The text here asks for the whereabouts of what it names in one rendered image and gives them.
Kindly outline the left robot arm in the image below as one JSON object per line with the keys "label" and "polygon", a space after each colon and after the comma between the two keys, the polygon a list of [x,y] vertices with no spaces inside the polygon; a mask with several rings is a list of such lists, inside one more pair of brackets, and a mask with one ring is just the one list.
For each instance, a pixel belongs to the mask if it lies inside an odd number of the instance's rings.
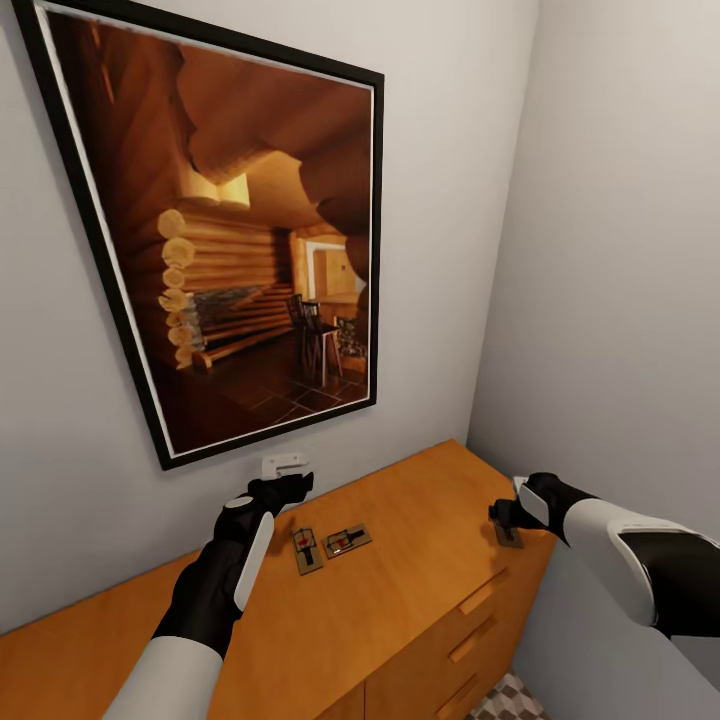
{"label": "left robot arm", "polygon": [[233,625],[241,620],[285,505],[301,504],[314,472],[306,453],[264,456],[261,478],[225,504],[213,540],[177,579],[172,605],[101,720],[206,720]]}

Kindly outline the mousetrap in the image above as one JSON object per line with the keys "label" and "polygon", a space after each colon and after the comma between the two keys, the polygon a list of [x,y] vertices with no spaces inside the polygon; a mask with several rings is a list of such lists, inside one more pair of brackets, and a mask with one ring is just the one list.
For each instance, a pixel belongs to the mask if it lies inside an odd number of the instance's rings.
{"label": "mousetrap", "polygon": [[344,555],[361,545],[369,544],[371,541],[372,538],[364,523],[343,529],[340,533],[329,535],[322,540],[328,560]]}
{"label": "mousetrap", "polygon": [[312,525],[292,531],[291,536],[302,576],[324,568]]}
{"label": "mousetrap", "polygon": [[506,526],[506,524],[498,524],[493,521],[498,536],[499,543],[505,547],[523,548],[517,526]]}

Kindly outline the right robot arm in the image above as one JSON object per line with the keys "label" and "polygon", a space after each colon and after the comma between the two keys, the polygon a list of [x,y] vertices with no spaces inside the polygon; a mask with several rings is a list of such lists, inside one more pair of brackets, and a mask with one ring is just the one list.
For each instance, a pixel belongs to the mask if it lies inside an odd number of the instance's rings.
{"label": "right robot arm", "polygon": [[512,487],[515,498],[497,499],[490,521],[556,533],[633,623],[664,633],[720,693],[720,545],[552,472],[516,476]]}

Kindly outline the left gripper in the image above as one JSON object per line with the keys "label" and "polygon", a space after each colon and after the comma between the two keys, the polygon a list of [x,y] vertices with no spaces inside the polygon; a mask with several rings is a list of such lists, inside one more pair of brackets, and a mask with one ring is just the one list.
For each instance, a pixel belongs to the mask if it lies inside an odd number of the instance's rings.
{"label": "left gripper", "polygon": [[283,475],[282,478],[272,481],[261,481],[260,479],[251,479],[247,485],[251,493],[259,489],[268,489],[275,492],[279,500],[279,511],[285,505],[291,503],[301,504],[305,500],[305,494],[313,490],[314,472],[308,475]]}

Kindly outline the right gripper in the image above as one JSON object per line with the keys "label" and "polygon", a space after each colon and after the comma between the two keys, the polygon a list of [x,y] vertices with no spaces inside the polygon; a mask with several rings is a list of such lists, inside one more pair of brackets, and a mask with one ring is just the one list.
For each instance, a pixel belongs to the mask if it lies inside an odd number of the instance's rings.
{"label": "right gripper", "polygon": [[497,499],[494,505],[489,507],[489,520],[506,526],[517,526],[523,529],[544,529],[540,524],[528,522],[518,508],[518,497],[514,499]]}

